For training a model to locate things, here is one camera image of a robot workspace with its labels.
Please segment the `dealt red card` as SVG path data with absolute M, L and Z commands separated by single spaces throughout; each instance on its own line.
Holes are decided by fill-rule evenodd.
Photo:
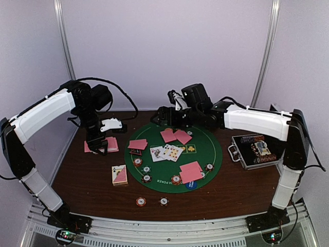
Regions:
M 147 147 L 147 145 L 148 145 L 148 142 L 146 139 L 130 140 L 128 148 L 144 150 Z
M 195 172 L 202 172 L 202 168 L 198 161 L 194 161 L 185 165 L 180 166 L 181 172 L 184 173 L 195 173 Z
M 89 146 L 88 146 L 88 144 L 87 144 L 86 141 L 84 141 L 84 152 L 85 152 L 85 153 L 89 153 L 89 152 L 91 152 L 91 150 L 90 150 L 90 148 L 89 148 Z
M 174 135 L 173 131 L 161 131 L 160 135 L 165 143 L 170 143 L 172 141 L 177 140 L 176 136 Z
M 175 131 L 174 136 L 183 145 L 187 144 L 192 139 L 192 136 L 183 130 Z

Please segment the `red backed card deck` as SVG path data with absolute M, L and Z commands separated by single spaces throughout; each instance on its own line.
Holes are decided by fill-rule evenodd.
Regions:
M 107 151 L 109 153 L 119 151 L 117 139 L 115 137 L 107 137 L 105 140 L 107 141 Z

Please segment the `dealt red card top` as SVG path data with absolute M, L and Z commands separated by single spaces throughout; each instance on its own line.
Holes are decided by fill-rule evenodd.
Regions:
M 192 139 L 192 136 L 183 130 L 175 131 L 174 136 L 183 145 L 187 144 Z
M 173 131 L 161 131 L 160 135 L 165 143 L 170 143 L 172 141 L 177 140 L 176 136 L 174 135 Z

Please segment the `black red triangular dealer button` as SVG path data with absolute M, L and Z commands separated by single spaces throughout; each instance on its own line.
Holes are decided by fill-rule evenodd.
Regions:
M 131 149 L 129 154 L 142 156 L 142 151 L 140 149 Z

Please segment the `orange chips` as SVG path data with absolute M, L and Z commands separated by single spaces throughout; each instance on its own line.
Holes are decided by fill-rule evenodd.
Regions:
M 171 182 L 173 185 L 179 185 L 181 183 L 181 177 L 179 175 L 174 175 L 171 177 Z
M 135 158 L 135 159 L 133 160 L 133 165 L 134 165 L 135 167 L 140 167 L 140 166 L 142 165 L 142 162 L 143 162 L 143 160 L 142 160 L 141 158 Z

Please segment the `dark chips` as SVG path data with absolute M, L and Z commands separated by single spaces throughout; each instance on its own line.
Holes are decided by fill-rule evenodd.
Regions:
M 149 175 L 149 174 L 145 174 L 145 175 L 142 176 L 141 181 L 143 183 L 149 183 L 149 182 L 152 181 L 152 176 Z
M 214 165 L 213 164 L 206 164 L 205 165 L 205 170 L 206 171 L 213 171 L 214 170 Z

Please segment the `orange poker chip stack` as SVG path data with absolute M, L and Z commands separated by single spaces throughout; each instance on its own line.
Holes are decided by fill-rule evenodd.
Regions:
M 136 199 L 136 205 L 139 206 L 139 207 L 145 206 L 146 203 L 147 203 L 147 201 L 146 201 L 146 198 L 144 198 L 144 197 L 138 197 Z

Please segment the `blue small blind button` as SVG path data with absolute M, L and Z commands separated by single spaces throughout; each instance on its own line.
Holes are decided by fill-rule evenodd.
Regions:
M 188 190 L 194 190 L 197 188 L 197 181 L 191 181 L 189 183 L 186 183 L 185 186 Z

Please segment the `dark red poker chip stack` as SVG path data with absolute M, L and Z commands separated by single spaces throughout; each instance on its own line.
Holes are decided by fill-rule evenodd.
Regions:
M 159 204 L 160 204 L 161 206 L 168 206 L 168 204 L 169 204 L 169 199 L 168 199 L 167 197 L 161 197 L 161 198 L 159 199 Z

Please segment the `queen of hearts card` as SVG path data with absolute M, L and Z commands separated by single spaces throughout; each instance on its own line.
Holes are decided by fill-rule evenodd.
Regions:
M 163 146 L 152 147 L 150 148 L 150 154 L 153 162 L 163 161 L 162 157 Z

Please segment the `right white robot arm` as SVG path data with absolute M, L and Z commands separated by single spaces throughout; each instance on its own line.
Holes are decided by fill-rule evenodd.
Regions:
M 201 83 L 184 87 L 181 93 L 168 92 L 172 107 L 160 107 L 150 121 L 159 126 L 189 127 L 193 124 L 215 129 L 238 129 L 274 137 L 285 143 L 283 173 L 269 206 L 263 214 L 268 227 L 285 215 L 297 183 L 305 170 L 310 137 L 302 111 L 275 112 L 246 107 L 231 97 L 212 103 Z

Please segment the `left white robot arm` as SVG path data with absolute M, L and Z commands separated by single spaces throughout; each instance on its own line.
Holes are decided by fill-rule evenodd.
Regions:
M 81 127 L 86 129 L 89 149 L 106 155 L 108 142 L 105 139 L 105 124 L 100 121 L 97 111 L 111 100 L 112 95 L 105 85 L 90 87 L 81 81 L 70 81 L 24 112 L 1 120 L 2 149 L 13 175 L 54 213 L 55 222 L 62 228 L 70 228 L 74 217 L 66 211 L 60 196 L 38 172 L 24 144 L 51 121 L 71 112 L 80 119 Z

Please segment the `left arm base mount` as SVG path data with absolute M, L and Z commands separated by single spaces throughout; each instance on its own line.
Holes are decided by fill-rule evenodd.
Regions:
M 58 228 L 67 229 L 75 233 L 88 234 L 92 225 L 92 218 L 80 215 L 69 214 L 68 220 L 57 220 L 53 216 L 47 219 L 47 224 Z

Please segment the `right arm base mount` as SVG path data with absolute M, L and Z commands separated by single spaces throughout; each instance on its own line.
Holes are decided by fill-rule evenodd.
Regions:
M 289 222 L 289 216 L 279 219 L 277 216 L 270 216 L 268 213 L 248 216 L 246 218 L 246 224 L 250 233 L 276 228 Z

